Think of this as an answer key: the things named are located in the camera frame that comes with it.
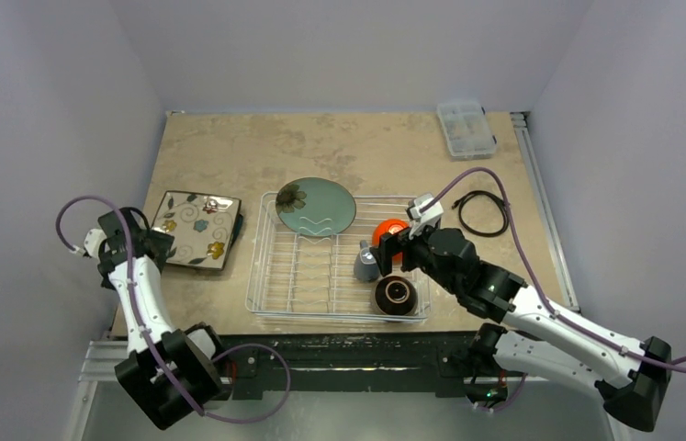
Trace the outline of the orange bowl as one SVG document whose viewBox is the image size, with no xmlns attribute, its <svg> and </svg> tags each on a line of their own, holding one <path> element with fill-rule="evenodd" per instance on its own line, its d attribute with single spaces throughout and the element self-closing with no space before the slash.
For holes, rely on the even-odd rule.
<svg viewBox="0 0 686 441">
<path fill-rule="evenodd" d="M 385 234 L 388 234 L 390 238 L 397 237 L 398 234 L 408 226 L 409 224 L 406 221 L 395 218 L 381 221 L 372 232 L 372 255 L 378 256 L 377 249 L 381 245 L 382 238 Z"/>
</svg>

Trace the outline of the grey coffee mug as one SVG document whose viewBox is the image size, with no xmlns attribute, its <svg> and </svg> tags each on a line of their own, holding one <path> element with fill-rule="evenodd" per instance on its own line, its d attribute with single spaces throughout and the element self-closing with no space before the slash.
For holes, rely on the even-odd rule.
<svg viewBox="0 0 686 441">
<path fill-rule="evenodd" d="M 358 253 L 354 260 L 354 277 L 364 283 L 373 282 L 380 278 L 377 260 L 366 240 L 359 242 Z"/>
</svg>

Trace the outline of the brown bowl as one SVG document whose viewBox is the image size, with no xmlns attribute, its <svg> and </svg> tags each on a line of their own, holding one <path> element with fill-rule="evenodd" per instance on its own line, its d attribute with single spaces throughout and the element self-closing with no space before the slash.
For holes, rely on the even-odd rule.
<svg viewBox="0 0 686 441">
<path fill-rule="evenodd" d="M 373 289 L 372 304 L 377 312 L 384 315 L 409 316 L 417 309 L 417 289 L 407 278 L 384 277 Z"/>
</svg>

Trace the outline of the square patterned plate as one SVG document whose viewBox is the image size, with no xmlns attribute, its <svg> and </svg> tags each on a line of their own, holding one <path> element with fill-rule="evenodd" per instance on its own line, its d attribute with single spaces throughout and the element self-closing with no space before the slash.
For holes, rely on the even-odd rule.
<svg viewBox="0 0 686 441">
<path fill-rule="evenodd" d="M 174 238 L 167 263 L 223 270 L 239 228 L 241 207 L 239 198 L 179 190 L 165 192 L 152 229 Z"/>
</svg>

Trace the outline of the light green round plate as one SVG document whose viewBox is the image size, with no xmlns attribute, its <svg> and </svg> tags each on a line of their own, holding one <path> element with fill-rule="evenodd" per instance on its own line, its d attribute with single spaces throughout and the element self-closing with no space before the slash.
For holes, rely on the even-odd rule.
<svg viewBox="0 0 686 441">
<path fill-rule="evenodd" d="M 328 237 L 353 224 L 357 206 L 353 195 L 341 184 L 308 176 L 278 190 L 275 210 L 277 217 L 292 232 Z"/>
</svg>

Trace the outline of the teal square plate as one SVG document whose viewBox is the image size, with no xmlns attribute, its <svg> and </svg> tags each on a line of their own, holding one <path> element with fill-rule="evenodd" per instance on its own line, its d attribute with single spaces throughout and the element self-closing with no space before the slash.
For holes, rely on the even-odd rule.
<svg viewBox="0 0 686 441">
<path fill-rule="evenodd" d="M 229 241 L 229 254 L 231 254 L 232 249 L 234 247 L 234 244 L 236 244 L 237 239 L 241 235 L 242 232 L 242 226 L 244 224 L 244 216 L 241 213 L 238 213 L 235 217 L 235 221 L 232 225 L 232 230 L 231 230 L 231 236 L 230 236 L 230 241 Z"/>
</svg>

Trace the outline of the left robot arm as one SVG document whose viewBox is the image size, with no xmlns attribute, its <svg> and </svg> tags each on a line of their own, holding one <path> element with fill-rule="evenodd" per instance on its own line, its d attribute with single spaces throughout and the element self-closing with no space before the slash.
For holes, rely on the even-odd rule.
<svg viewBox="0 0 686 441">
<path fill-rule="evenodd" d="M 133 207 L 99 217 L 105 235 L 96 248 L 104 288 L 117 292 L 127 325 L 127 357 L 115 366 L 119 385 L 151 422 L 165 430 L 210 401 L 225 401 L 231 388 L 220 372 L 227 351 L 211 326 L 187 330 L 172 324 L 161 275 L 174 250 L 171 235 L 145 229 Z"/>
</svg>

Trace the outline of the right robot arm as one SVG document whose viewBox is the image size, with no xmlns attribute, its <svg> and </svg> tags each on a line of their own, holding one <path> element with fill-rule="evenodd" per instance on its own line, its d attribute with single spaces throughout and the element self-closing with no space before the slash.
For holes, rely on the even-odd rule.
<svg viewBox="0 0 686 441">
<path fill-rule="evenodd" d="M 654 430 L 670 381 L 661 365 L 671 347 L 644 341 L 542 302 L 535 286 L 478 257 L 458 229 L 426 228 L 420 235 L 386 233 L 370 250 L 379 272 L 421 270 L 468 312 L 486 320 L 468 350 L 472 368 L 496 368 L 541 377 L 594 397 L 614 419 L 641 432 Z"/>
</svg>

